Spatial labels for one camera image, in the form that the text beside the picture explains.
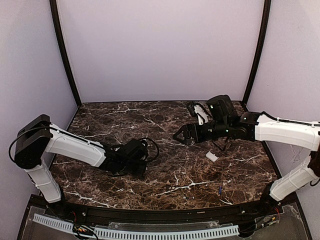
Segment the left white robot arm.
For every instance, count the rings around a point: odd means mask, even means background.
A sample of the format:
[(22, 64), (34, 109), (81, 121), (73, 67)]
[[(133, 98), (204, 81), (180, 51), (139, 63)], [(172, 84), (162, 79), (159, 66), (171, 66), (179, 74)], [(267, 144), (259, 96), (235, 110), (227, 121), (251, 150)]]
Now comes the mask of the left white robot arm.
[(149, 156), (147, 141), (131, 139), (126, 144), (108, 145), (72, 134), (41, 114), (22, 128), (10, 147), (9, 158), (29, 175), (49, 204), (63, 200), (63, 192), (42, 159), (44, 153), (72, 158), (112, 173), (141, 176)]

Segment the white battery cover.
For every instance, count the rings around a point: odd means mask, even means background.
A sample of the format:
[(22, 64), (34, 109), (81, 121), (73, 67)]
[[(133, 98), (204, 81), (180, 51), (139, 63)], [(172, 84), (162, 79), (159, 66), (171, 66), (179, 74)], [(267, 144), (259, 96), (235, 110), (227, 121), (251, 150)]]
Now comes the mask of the white battery cover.
[(205, 156), (212, 162), (215, 162), (218, 159), (218, 157), (215, 154), (213, 154), (211, 151), (208, 151)]

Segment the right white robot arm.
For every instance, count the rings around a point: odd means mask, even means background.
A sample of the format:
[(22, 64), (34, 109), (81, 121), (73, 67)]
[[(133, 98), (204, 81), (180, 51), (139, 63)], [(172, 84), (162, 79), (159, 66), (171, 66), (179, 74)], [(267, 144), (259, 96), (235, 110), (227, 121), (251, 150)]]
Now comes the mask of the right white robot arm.
[(271, 141), (308, 149), (310, 155), (296, 168), (266, 187), (262, 201), (280, 202), (289, 194), (320, 177), (320, 124), (273, 117), (266, 112), (246, 111), (238, 115), (228, 95), (218, 95), (201, 104), (189, 102), (197, 123), (183, 125), (173, 139), (192, 145), (219, 138)]

